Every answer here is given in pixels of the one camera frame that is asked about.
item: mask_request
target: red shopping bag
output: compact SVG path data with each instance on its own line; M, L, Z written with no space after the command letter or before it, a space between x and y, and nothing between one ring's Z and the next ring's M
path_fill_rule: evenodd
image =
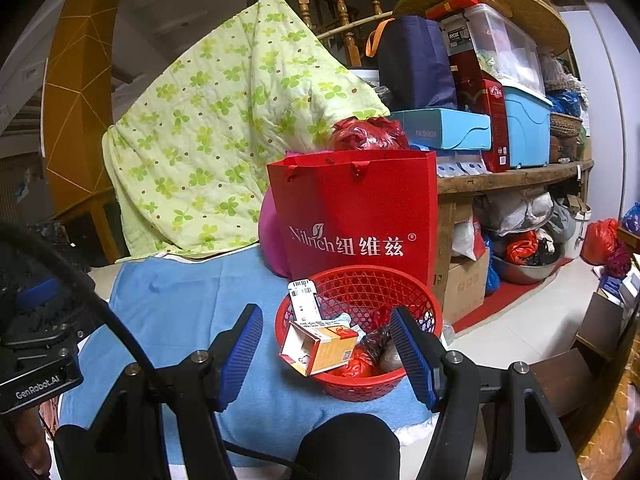
M368 150L268 164L292 278L347 265L402 270L433 285L435 154Z

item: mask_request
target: white bucket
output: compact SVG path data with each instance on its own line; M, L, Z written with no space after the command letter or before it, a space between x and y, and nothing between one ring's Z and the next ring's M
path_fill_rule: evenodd
M572 215L575 219L575 233L564 244L564 257L570 260L575 260L580 256L582 250L582 243L584 242L584 235L587 232L587 224L591 220L591 208L587 206L587 211L577 212Z

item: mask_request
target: navy blue tote bag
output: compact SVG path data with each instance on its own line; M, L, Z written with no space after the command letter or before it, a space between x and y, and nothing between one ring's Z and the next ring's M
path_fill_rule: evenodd
M458 109L449 55L438 22L420 16L384 20L367 41L367 56L376 53L380 84L393 95L392 111Z

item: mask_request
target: wicker basket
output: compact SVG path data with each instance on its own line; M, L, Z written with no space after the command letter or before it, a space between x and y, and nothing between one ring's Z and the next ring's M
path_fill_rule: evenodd
M551 112L551 135L555 137L577 137L582 120L571 115Z

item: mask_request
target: metal basin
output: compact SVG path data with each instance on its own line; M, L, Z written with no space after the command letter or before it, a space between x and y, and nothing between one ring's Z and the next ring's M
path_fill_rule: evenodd
M562 244L556 244L556 254L558 257L552 264L540 267L510 264L495 255L493 256L493 264L495 272L498 273L501 280L516 283L517 285L532 285L541 282L554 271L558 261L564 255Z

